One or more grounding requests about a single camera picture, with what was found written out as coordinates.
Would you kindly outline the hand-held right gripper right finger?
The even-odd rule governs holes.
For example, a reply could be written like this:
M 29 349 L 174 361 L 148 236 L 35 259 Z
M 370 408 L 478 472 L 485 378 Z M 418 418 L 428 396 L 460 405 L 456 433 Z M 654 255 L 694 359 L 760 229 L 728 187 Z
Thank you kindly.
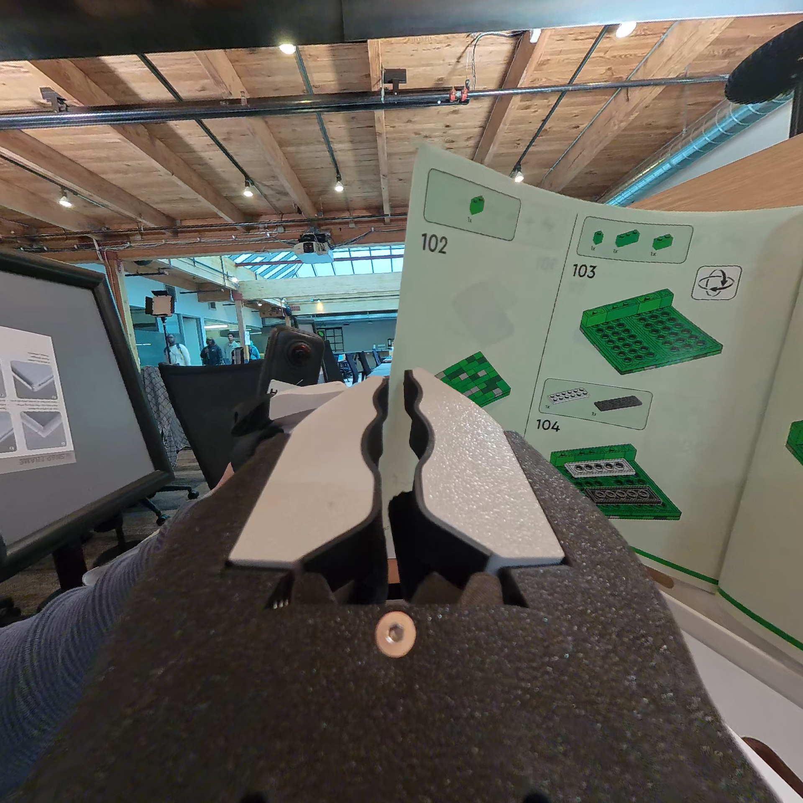
M 415 548 L 442 574 L 558 565 L 565 553 L 503 428 L 423 368 L 404 376 Z

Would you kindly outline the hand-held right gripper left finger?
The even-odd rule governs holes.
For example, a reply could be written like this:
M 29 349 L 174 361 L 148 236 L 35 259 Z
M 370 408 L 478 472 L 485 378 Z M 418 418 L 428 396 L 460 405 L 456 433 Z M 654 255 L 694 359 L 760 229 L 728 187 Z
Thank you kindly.
M 386 376 L 311 410 L 291 432 L 228 561 L 238 567 L 349 571 L 385 547 L 381 522 Z

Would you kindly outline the brick instruction booklet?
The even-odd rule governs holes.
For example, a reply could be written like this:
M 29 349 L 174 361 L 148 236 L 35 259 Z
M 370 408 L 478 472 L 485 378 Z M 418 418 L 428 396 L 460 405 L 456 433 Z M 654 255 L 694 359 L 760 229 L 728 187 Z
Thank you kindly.
M 400 276 L 387 499 L 424 368 L 801 661 L 801 206 L 597 204 L 421 144 Z

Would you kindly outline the person's left forearm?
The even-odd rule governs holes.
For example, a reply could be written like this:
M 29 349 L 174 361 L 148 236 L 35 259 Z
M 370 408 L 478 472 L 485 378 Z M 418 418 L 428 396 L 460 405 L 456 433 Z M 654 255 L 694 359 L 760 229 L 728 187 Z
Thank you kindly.
M 1 633 L 1 798 L 13 798 L 74 711 L 107 633 L 188 502 L 151 536 Z

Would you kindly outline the ceiling projector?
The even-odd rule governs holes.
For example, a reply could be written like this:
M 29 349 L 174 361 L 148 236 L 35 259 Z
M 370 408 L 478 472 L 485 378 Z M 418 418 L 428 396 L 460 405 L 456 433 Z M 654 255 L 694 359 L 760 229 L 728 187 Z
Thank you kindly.
M 293 252 L 305 264 L 332 264 L 334 261 L 332 238 L 322 230 L 309 230 L 302 234 L 294 244 Z

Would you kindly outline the grey checked jacket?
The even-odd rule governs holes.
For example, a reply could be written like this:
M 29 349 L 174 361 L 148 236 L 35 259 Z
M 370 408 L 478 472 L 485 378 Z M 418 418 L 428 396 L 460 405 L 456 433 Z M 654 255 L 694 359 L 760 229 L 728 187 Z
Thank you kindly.
M 174 469 L 179 453 L 189 447 L 189 442 L 175 414 L 158 367 L 143 366 L 141 376 L 149 408 L 165 447 L 170 467 Z

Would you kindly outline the black framed monitor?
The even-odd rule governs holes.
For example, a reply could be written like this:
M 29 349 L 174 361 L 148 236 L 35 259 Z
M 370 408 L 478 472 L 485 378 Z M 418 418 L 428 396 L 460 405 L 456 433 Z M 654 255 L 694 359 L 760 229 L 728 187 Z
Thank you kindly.
M 105 276 L 2 253 L 2 579 L 172 478 Z

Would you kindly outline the metal ceiling pipe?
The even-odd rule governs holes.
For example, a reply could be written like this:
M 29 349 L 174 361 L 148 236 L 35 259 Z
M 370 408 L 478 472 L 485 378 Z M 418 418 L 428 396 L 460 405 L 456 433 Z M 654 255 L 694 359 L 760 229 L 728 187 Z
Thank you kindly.
M 620 89 L 725 84 L 728 75 L 680 75 L 628 79 L 590 84 L 557 84 L 471 90 L 466 87 L 387 92 L 345 92 L 312 95 L 276 95 L 247 99 L 186 100 L 140 105 L 78 106 L 57 103 L 37 112 L 2 112 L 3 131 L 45 128 L 81 128 L 118 125 L 160 125 L 192 120 L 219 120 L 258 116 L 375 112 L 387 109 L 461 107 L 479 100 L 510 100 L 519 96 L 616 92 Z

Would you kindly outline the wooden board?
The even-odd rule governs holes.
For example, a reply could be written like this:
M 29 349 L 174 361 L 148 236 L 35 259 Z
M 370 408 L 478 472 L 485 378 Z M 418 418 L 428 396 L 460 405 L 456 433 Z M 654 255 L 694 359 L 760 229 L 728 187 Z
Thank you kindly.
M 802 135 L 727 162 L 713 153 L 680 169 L 634 210 L 719 212 L 777 209 L 802 204 Z

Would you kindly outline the black round disc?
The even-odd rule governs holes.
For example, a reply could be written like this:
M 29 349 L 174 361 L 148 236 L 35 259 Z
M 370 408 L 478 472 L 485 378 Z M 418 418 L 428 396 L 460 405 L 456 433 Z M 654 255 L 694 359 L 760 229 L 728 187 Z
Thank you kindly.
M 797 85 L 801 59 L 801 40 L 770 40 L 733 70 L 724 95 L 737 105 L 766 102 L 783 95 Z

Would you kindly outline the silver air duct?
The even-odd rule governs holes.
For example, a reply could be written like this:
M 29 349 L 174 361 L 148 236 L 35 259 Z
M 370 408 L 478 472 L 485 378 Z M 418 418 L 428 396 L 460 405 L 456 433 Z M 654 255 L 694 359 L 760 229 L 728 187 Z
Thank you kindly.
M 793 94 L 753 105 L 724 100 L 630 171 L 598 200 L 631 206 L 788 138 Z

